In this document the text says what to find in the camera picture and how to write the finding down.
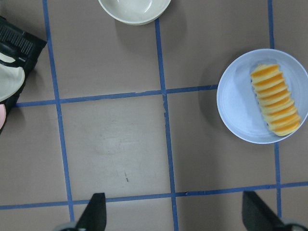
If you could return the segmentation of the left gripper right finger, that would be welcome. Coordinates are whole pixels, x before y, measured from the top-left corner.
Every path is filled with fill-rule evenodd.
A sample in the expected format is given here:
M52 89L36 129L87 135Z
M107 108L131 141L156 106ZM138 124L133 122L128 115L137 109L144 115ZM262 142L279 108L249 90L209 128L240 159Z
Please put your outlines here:
M267 204L254 192L244 191L242 221L247 231L291 231Z

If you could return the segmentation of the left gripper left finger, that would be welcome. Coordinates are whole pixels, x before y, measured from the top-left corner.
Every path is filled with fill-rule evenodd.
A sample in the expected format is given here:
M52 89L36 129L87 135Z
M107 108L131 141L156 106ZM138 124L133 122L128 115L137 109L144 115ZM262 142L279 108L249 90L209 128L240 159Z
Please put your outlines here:
M106 228L105 193L95 193L75 225L77 231L104 231Z

